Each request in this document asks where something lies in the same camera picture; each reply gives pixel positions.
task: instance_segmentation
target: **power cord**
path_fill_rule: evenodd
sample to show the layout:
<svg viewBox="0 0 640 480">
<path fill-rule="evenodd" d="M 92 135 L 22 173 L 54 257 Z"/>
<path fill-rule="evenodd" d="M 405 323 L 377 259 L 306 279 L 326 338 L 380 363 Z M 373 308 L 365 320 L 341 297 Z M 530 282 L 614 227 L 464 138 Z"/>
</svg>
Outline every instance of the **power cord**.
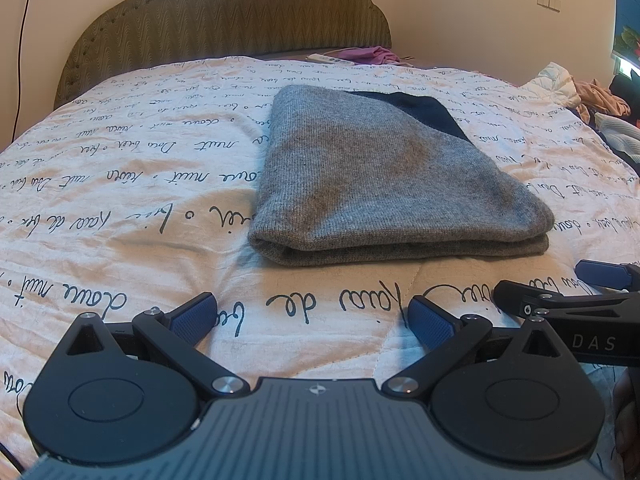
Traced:
<svg viewBox="0 0 640 480">
<path fill-rule="evenodd" d="M 13 464 L 13 466 L 18 470 L 18 473 L 24 473 L 24 466 L 20 463 L 20 461 L 14 456 L 14 454 L 5 448 L 2 443 L 0 443 L 0 452 L 6 457 L 6 459 Z"/>
<path fill-rule="evenodd" d="M 29 9 L 29 0 L 27 0 L 27 4 L 24 6 L 24 16 L 22 17 L 22 27 L 20 28 L 20 41 L 18 42 L 18 111 L 15 113 L 14 134 L 11 137 L 11 142 L 15 140 L 18 117 L 20 117 L 20 102 L 22 101 L 22 73 L 20 72 L 20 62 L 22 59 L 22 34 L 24 32 L 24 22 L 27 19 L 27 9 Z"/>
</svg>

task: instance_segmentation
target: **headboard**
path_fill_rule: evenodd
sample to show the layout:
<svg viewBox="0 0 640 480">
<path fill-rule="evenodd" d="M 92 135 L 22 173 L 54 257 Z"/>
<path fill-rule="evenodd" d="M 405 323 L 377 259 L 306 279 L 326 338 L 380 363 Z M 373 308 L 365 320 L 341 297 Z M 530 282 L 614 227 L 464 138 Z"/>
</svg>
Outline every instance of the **headboard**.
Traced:
<svg viewBox="0 0 640 480">
<path fill-rule="evenodd" d="M 112 76 L 193 59 L 391 46 L 371 0 L 124 0 L 73 47 L 55 108 Z"/>
</svg>

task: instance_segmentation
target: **folded sweater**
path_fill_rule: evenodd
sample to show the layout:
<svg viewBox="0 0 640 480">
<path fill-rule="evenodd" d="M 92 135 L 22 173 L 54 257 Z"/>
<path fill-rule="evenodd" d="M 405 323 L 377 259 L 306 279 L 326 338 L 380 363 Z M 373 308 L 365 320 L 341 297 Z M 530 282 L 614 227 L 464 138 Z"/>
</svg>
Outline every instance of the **folded sweater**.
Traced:
<svg viewBox="0 0 640 480">
<path fill-rule="evenodd" d="M 469 142 L 374 99 L 275 97 L 249 242 L 287 266 L 543 253 L 549 208 Z"/>
</svg>

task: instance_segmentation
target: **cream wall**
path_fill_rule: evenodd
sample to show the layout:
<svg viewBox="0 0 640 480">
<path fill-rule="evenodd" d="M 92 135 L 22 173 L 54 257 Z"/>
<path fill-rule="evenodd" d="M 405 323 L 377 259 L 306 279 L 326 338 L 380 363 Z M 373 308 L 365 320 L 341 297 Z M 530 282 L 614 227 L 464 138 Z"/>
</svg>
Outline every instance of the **cream wall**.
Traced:
<svg viewBox="0 0 640 480">
<path fill-rule="evenodd" d="M 518 85 L 555 61 L 608 86 L 615 0 L 561 0 L 560 13 L 536 1 L 396 0 L 394 48 Z"/>
<path fill-rule="evenodd" d="M 74 42 L 122 0 L 31 0 L 23 41 L 23 132 L 52 110 Z M 550 60 L 577 78 L 608 84 L 615 0 L 373 0 L 390 23 L 394 49 L 423 64 L 456 66 L 521 84 Z M 16 57 L 25 0 L 0 0 L 0 150 L 11 140 L 17 105 Z"/>
</svg>

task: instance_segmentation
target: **painting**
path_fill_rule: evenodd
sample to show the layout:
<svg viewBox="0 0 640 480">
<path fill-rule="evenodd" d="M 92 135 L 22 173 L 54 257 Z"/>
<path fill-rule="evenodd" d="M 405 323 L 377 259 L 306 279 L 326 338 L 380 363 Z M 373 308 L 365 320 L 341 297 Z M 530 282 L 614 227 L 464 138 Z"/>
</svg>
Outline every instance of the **painting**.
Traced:
<svg viewBox="0 0 640 480">
<path fill-rule="evenodd" d="M 616 0 L 613 53 L 640 68 L 640 0 Z"/>
</svg>

